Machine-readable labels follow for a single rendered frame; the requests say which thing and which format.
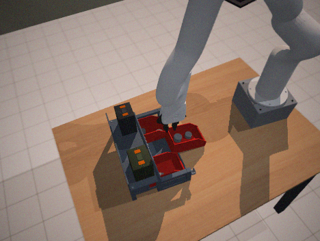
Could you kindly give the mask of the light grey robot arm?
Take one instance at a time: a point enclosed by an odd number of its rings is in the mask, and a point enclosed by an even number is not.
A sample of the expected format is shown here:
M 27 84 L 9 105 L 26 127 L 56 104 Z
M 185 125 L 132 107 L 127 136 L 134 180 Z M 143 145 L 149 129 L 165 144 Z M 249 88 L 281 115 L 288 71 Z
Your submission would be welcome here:
M 185 104 L 192 68 L 204 50 L 223 1 L 188 1 L 176 46 L 157 84 L 156 99 L 163 107 Z M 303 0 L 263 1 L 272 14 L 274 31 L 288 46 L 272 50 L 261 76 L 249 83 L 248 93 L 259 105 L 278 107 L 287 100 L 285 86 L 296 66 L 320 55 L 320 24 L 302 9 Z

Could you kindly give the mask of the red bin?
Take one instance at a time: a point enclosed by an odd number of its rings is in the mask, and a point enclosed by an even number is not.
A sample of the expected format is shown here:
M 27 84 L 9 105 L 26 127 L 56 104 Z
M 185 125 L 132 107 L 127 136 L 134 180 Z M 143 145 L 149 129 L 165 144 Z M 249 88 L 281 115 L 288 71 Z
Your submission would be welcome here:
M 190 131 L 192 133 L 190 139 L 185 138 L 186 131 Z M 182 136 L 180 142 L 174 141 L 174 134 L 180 134 Z M 176 131 L 174 131 L 172 127 L 169 127 L 168 132 L 165 133 L 165 139 L 171 152 L 173 153 L 180 153 L 190 149 L 203 147 L 205 146 L 206 142 L 200 130 L 198 129 L 198 126 L 191 123 L 177 125 Z
M 144 134 L 144 137 L 147 143 L 165 138 L 166 131 L 163 129 L 162 124 L 157 123 L 157 119 L 158 116 L 152 115 L 138 119 L 140 127 L 146 130 L 146 134 Z M 158 129 L 162 129 L 163 131 L 160 131 Z
M 185 169 L 180 157 L 178 156 L 178 153 L 165 152 L 153 156 L 153 159 L 155 161 L 159 173 L 163 173 L 163 175 L 160 175 L 161 177 Z

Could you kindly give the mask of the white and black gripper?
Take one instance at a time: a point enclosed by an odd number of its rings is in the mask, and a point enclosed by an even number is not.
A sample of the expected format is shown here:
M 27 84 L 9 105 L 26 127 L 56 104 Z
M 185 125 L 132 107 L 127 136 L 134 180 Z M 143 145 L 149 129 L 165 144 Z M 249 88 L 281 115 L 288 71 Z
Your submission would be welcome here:
M 172 128 L 176 131 L 177 125 L 186 117 L 186 102 L 180 107 L 163 107 L 161 106 L 157 123 L 163 125 L 163 129 L 168 132 L 168 124 L 172 123 Z

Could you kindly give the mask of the dark grey tool case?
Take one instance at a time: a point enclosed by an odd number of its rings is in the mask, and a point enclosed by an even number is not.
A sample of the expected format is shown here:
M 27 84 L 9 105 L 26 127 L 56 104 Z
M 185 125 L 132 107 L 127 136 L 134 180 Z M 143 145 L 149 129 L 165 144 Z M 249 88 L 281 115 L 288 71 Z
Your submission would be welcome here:
M 114 110 L 122 136 L 137 132 L 135 115 L 129 102 L 114 106 Z

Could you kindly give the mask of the olive green tool case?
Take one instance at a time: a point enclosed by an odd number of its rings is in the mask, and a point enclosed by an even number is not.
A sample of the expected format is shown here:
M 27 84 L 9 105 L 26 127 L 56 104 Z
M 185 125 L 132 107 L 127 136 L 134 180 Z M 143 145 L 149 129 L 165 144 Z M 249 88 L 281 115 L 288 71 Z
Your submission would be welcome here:
M 135 181 L 140 181 L 155 175 L 153 162 L 146 145 L 126 151 Z

